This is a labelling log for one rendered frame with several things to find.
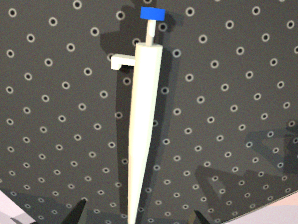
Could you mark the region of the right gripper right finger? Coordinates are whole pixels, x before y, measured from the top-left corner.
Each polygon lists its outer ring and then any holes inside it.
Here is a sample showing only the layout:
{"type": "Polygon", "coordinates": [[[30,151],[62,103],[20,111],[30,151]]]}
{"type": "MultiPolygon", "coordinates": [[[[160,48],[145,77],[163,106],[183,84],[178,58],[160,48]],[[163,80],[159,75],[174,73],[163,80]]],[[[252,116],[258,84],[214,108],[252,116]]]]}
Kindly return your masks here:
{"type": "Polygon", "coordinates": [[[197,210],[193,210],[187,224],[210,224],[197,210]]]}

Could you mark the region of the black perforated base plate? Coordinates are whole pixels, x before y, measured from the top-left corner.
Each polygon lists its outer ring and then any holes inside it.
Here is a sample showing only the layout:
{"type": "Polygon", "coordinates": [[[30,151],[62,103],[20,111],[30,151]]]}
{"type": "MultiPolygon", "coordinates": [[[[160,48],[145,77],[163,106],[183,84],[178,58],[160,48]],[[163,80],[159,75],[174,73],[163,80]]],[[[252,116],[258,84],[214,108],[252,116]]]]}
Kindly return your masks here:
{"type": "Polygon", "coordinates": [[[135,224],[225,224],[298,192],[298,0],[0,0],[0,191],[35,222],[128,224],[141,7],[165,9],[135,224]]]}

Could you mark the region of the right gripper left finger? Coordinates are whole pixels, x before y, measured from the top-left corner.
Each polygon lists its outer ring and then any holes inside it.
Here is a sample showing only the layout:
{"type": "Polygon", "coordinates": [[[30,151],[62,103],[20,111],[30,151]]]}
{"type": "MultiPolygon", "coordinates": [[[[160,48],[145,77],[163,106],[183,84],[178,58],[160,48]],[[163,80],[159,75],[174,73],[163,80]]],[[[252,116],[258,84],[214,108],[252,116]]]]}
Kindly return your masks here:
{"type": "Polygon", "coordinates": [[[60,224],[86,224],[87,201],[80,200],[60,224]]]}

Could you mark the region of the white pipette with blue push button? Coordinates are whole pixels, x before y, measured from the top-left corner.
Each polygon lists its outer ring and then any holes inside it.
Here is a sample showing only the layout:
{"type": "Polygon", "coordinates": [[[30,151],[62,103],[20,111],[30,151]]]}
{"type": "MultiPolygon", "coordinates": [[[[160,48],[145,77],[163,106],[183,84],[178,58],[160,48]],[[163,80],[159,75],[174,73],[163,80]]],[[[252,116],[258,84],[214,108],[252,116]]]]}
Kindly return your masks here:
{"type": "Polygon", "coordinates": [[[151,140],[162,46],[153,44],[156,20],[165,9],[141,7],[140,18],[148,19],[146,43],[136,43],[135,56],[115,54],[111,69],[134,66],[128,176],[128,224],[135,224],[144,171],[151,140]]]}

